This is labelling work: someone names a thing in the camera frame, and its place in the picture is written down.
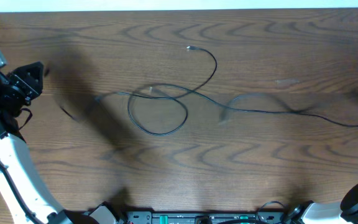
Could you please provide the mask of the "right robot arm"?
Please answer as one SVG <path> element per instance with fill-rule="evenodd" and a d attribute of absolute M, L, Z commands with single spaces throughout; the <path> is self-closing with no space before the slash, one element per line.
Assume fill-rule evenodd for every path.
<path fill-rule="evenodd" d="M 280 223 L 358 223 L 358 184 L 340 202 L 309 200 L 295 205 L 280 217 Z"/>

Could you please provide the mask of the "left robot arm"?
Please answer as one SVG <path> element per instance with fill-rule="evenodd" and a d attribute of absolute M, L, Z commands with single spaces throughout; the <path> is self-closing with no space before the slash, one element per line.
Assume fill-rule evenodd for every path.
<path fill-rule="evenodd" d="M 42 92 L 40 62 L 0 71 L 0 194 L 14 223 L 71 223 L 40 178 L 16 118 Z"/>

